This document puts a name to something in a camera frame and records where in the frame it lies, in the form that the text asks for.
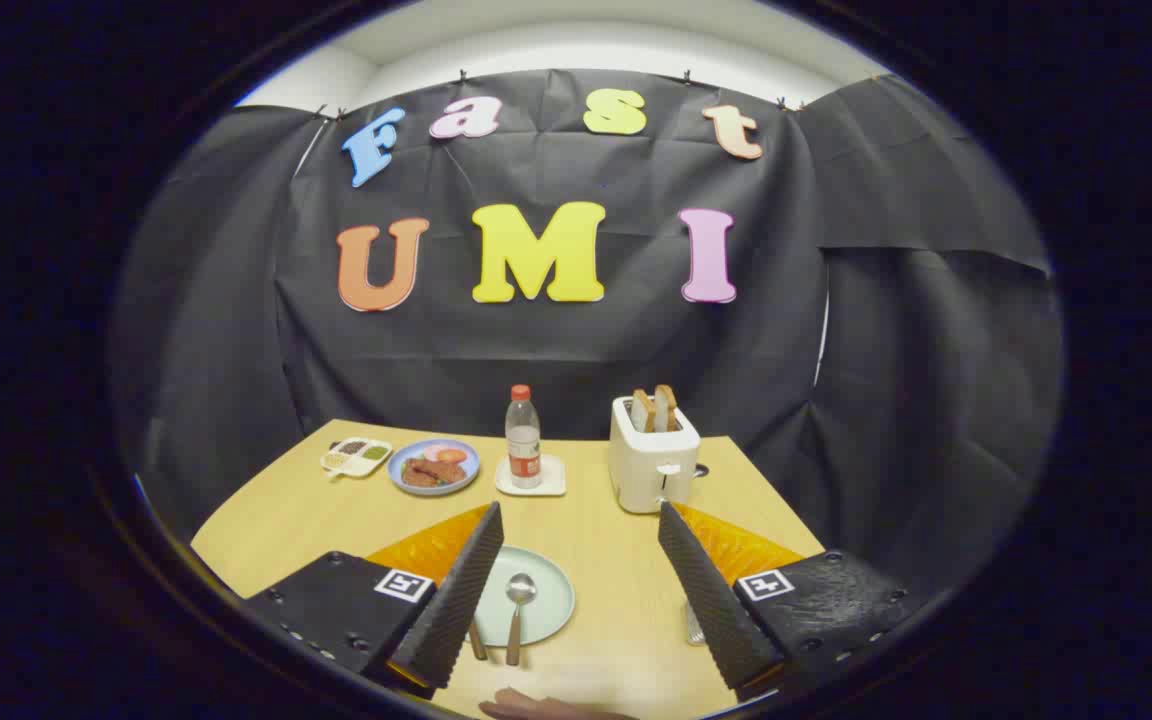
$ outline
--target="bottle label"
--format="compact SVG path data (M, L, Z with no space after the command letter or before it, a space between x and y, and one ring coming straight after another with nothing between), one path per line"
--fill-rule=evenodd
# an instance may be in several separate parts
M506 438L509 445L509 471L518 478L540 473L540 433L535 429L514 429Z
M517 478L535 478L540 473L540 457L509 455L509 471Z

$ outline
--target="ceiling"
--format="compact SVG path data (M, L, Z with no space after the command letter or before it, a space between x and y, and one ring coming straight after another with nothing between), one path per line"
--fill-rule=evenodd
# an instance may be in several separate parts
M839 85L887 73L846 41L755 0L424 0L340 35L333 44L387 65L473 33L564 20L646 23L714 36Z

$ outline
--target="pink letter i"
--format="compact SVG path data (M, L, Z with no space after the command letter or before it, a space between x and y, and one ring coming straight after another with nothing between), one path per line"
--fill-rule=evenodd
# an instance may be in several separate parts
M719 210L688 209L679 213L691 234L691 278L682 286L689 302L732 302L736 286L727 282L727 228L732 215Z

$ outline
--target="orange letter u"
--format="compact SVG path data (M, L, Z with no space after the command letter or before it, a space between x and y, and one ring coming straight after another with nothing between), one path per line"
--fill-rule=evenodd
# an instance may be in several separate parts
M407 218L389 225L389 234L394 236L394 274L380 287L367 282L371 242L380 236L380 228L362 225L338 234L340 300L361 313L391 310L402 304L416 285L416 247L420 244L420 233L427 230L425 218Z

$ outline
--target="plate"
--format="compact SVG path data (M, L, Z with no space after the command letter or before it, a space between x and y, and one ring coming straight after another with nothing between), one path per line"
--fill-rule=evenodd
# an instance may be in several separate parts
M464 450L468 457L462 460L460 465L462 470L465 470L465 479L438 488L416 488L410 486L410 484L403 483L403 462L407 462L408 457L424 457L425 448L431 445L447 445L456 447L458 450ZM458 439L426 439L426 441L408 445L402 450L396 452L389 458L389 464L385 469L389 471L389 480L396 484L397 488L411 493L411 495L449 495L449 493L456 492L458 488L463 488L467 484L472 483L473 478L477 477L477 473L479 473L479 454L472 447L458 441Z
M506 597L509 578L516 573L531 575L536 598L522 606L521 643L531 644L548 638L567 624L576 611L576 591L567 574L547 558L530 550L500 546L488 584L479 597L473 620L479 624L483 644L503 647L509 642L509 621L515 605Z
M533 488L513 487L509 456L497 462L497 488L506 495L567 495L567 471L563 461L553 455L540 456L540 483Z
M338 447L344 447L350 442L362 442L364 447L358 448L353 455L338 450ZM385 457L389 456L389 452L393 448L394 446L385 442L382 439L348 437L342 439L342 441L332 444L329 450L326 450L326 454L319 458L319 465L328 471L328 473L339 469L341 475L349 475L353 478L365 478L385 461Z

